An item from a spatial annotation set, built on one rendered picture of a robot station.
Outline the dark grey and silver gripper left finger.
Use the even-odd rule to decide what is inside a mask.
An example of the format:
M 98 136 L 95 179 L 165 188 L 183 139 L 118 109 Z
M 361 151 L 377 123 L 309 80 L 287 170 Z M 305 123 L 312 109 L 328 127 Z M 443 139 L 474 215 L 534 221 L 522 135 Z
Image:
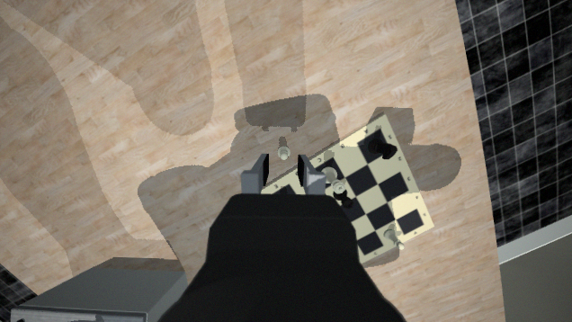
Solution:
M 242 193 L 261 193 L 269 175 L 269 154 L 261 154 L 251 170 L 241 174 Z

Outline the chessboard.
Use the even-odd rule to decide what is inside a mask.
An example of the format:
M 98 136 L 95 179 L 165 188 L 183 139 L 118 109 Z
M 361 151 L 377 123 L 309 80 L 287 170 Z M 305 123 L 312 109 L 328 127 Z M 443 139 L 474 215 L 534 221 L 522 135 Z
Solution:
M 390 143 L 398 151 L 391 159 L 383 154 L 372 154 L 368 145 L 373 139 Z M 310 163 L 317 172 L 333 167 L 336 179 L 345 184 L 352 209 L 345 209 L 336 200 L 352 222 L 357 237 L 361 264 L 395 247 L 384 237 L 393 229 L 401 243 L 433 228 L 416 181 L 389 124 L 386 114 L 369 122 L 349 136 L 341 139 L 316 156 Z M 261 193 L 305 194 L 300 186 L 298 168 L 265 186 Z

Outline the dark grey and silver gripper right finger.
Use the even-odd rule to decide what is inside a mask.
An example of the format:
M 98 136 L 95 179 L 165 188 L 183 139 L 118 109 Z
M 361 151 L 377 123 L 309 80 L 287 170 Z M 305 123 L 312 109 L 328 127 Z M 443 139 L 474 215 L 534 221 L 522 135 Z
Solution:
M 298 155 L 298 177 L 305 194 L 325 194 L 326 174 L 317 172 L 306 155 Z

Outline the white chess piece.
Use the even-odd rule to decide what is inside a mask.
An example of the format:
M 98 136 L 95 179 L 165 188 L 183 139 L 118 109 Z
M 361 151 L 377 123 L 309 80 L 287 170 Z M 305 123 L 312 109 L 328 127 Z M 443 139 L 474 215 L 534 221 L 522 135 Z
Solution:
M 326 174 L 326 183 L 330 183 L 335 193 L 343 193 L 345 185 L 340 180 L 336 179 L 337 172 L 333 167 L 325 167 L 321 170 Z

